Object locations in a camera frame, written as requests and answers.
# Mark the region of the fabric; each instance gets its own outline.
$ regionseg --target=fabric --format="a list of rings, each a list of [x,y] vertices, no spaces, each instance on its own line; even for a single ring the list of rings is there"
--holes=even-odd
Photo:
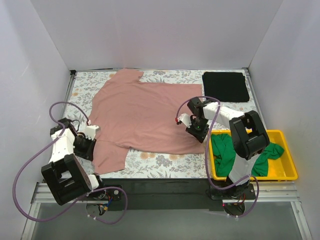
[[[246,78],[241,72],[208,72],[202,75],[204,94],[221,102],[248,102]]]
[[[219,177],[226,177],[232,170],[236,158],[232,138],[226,133],[212,134],[211,144],[213,154],[216,156],[214,160],[215,172]],[[265,148],[256,160],[251,174],[256,177],[266,177],[269,169],[268,159],[278,159],[284,151],[280,145],[270,142],[269,146]]]
[[[140,82],[142,75],[122,69],[92,100],[89,119],[101,128],[93,152],[98,174],[124,169],[129,148],[168,154],[204,152],[204,146],[175,122],[180,104],[201,95],[201,85]],[[190,113],[187,105],[180,113]]]

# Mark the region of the t-shirt sleeve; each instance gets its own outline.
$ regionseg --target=t-shirt sleeve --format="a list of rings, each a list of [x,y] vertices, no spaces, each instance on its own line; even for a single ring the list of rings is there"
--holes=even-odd
[[[114,142],[98,140],[93,150],[94,171],[107,174],[124,169],[128,151]]]

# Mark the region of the cable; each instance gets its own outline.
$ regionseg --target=cable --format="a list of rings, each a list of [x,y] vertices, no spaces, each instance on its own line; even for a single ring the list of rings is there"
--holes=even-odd
[[[79,128],[80,128],[80,121],[78,119],[72,120],[71,122],[74,123],[75,121],[78,121],[78,127],[76,129],[76,132],[79,132]]]
[[[213,101],[215,101],[215,102],[218,103],[218,107],[217,107],[216,113],[215,113],[215,115],[214,115],[214,118],[213,118],[213,120],[212,120],[212,123],[211,123],[210,128],[209,128],[209,131],[208,131],[208,136],[207,136],[208,139],[207,139],[206,144],[205,144],[205,152],[204,152],[205,172],[206,172],[206,176],[207,176],[207,178],[208,178],[208,181],[209,181],[210,185],[211,185],[212,187],[214,187],[215,189],[222,191],[222,190],[227,190],[227,189],[230,189],[230,188],[236,186],[238,183],[242,182],[243,180],[246,180],[247,178],[249,178],[249,180],[250,180],[250,175],[247,175],[247,176],[244,176],[244,177],[240,178],[238,181],[234,182],[233,184],[228,185],[228,186],[225,186],[225,187],[218,187],[218,186],[216,186],[216,185],[212,182],[211,177],[210,177],[210,173],[209,173],[209,167],[208,167],[208,150],[209,150],[209,142],[210,142],[209,139],[210,139],[210,137],[211,137],[212,128],[214,127],[214,124],[215,124],[215,122],[216,122],[216,120],[217,120],[217,117],[218,117],[218,114],[219,114],[219,111],[220,111],[221,102],[220,102],[218,99],[216,99],[216,98],[214,98],[214,97],[211,97],[211,96],[194,96],[194,97],[191,97],[191,98],[189,98],[188,100],[184,101],[184,102],[180,105],[180,107],[178,108],[178,110],[177,110],[177,112],[176,112],[176,116],[175,116],[175,117],[176,117],[176,118],[175,118],[176,121],[178,120],[180,109],[183,107],[183,105],[185,105],[187,102],[189,102],[189,101],[190,101],[191,99],[193,99],[193,98],[206,98],[206,99],[210,99],[210,100],[213,100]],[[257,180],[257,178],[256,178],[255,176],[252,175],[251,177],[254,178],[254,180],[255,180],[255,182],[256,182],[256,186],[257,186],[256,198],[255,198],[252,206],[250,207],[250,209],[249,209],[246,213],[244,213],[243,215],[241,215],[241,217],[244,217],[244,216],[246,216],[248,213],[250,213],[251,210],[252,210],[252,209],[254,208],[254,206],[256,205],[257,200],[258,200],[258,196],[259,196],[259,183],[258,183],[258,180]]]
[[[77,105],[75,105],[74,103],[72,102],[67,102],[67,101],[58,101],[58,102],[55,102],[54,104],[52,104],[49,108],[49,116],[50,118],[52,119],[52,121],[54,121],[56,124],[59,124],[61,127],[62,127],[62,131],[60,132],[60,134],[58,135],[58,137],[53,140],[52,142],[50,142],[47,146],[45,146],[43,149],[41,149],[39,152],[37,152],[34,156],[32,156],[28,161],[26,161],[26,163],[20,168],[20,170],[18,171],[18,173],[16,174],[15,178],[14,178],[14,181],[13,181],[13,185],[12,185],[12,198],[13,198],[13,202],[14,202],[14,205],[16,206],[16,208],[18,209],[18,211],[23,215],[25,216],[27,219],[30,219],[32,221],[35,221],[35,222],[40,222],[40,223],[43,223],[43,222],[48,222],[48,221],[51,221],[53,219],[56,219],[57,217],[61,216],[62,214],[64,214],[66,211],[68,211],[73,205],[75,205],[77,203],[77,201],[81,200],[83,197],[85,197],[87,195],[86,194],[83,194],[82,196],[78,197],[75,201],[73,201],[70,206],[66,207],[62,212],[58,213],[57,215],[55,216],[52,216],[52,217],[48,217],[48,218],[43,218],[43,219],[39,219],[39,218],[35,218],[35,217],[32,217],[30,216],[29,214],[27,214],[22,208],[21,206],[19,205],[18,203],[18,199],[17,199],[17,182],[18,182],[18,179],[21,175],[21,173],[23,172],[23,170],[28,166],[29,163],[31,163],[36,157],[38,157],[40,154],[42,154],[45,150],[47,150],[49,147],[51,147],[55,142],[57,142],[59,140],[59,137],[61,137],[64,132],[65,132],[65,125],[62,124],[61,122],[57,121],[53,116],[52,116],[52,108],[57,105],[57,104],[70,104],[74,107],[76,107],[77,109],[80,110],[80,112],[84,115],[84,117],[86,118],[86,123],[88,125],[90,125],[90,120],[88,118],[88,116],[85,114],[85,112],[80,108],[78,107]],[[114,190],[118,190],[118,191],[121,191],[125,197],[125,206],[124,206],[124,212],[123,214],[119,217],[118,220],[116,221],[111,221],[111,222],[108,222],[108,221],[104,221],[104,220],[99,220],[98,218],[94,217],[94,219],[97,219],[98,221],[101,221],[105,224],[116,224],[117,222],[119,222],[123,216],[126,214],[126,210],[127,210],[127,207],[128,207],[128,197],[127,197],[127,194],[126,192],[120,188],[120,187],[116,187],[116,186],[109,186],[109,187],[103,187],[103,188],[100,188],[100,189],[96,189],[96,190],[93,190],[91,193],[95,193],[95,192],[99,192],[99,191],[103,191],[103,190],[108,190],[108,189],[114,189]]]

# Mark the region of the black bracket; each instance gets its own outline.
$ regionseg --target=black bracket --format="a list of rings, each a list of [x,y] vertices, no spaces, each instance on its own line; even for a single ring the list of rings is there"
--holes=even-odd
[[[234,150],[246,160],[262,153],[270,144],[266,129],[256,111],[252,110],[243,116],[235,117],[229,124]],[[247,133],[246,128],[252,129],[252,132]]]
[[[62,178],[62,174],[67,171],[71,177]],[[59,205],[66,204],[92,190],[90,179],[74,154],[66,155],[64,159],[43,166],[41,173]]]

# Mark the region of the pink t-shirt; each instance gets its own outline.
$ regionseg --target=pink t-shirt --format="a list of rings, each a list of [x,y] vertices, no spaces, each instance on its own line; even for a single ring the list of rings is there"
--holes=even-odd
[[[125,168],[129,148],[167,154],[199,154],[204,147],[175,121],[178,107],[200,96],[200,84],[141,82],[143,72],[122,69],[92,100],[89,119],[100,126],[93,152],[95,172]],[[182,113],[190,113],[187,105]]]

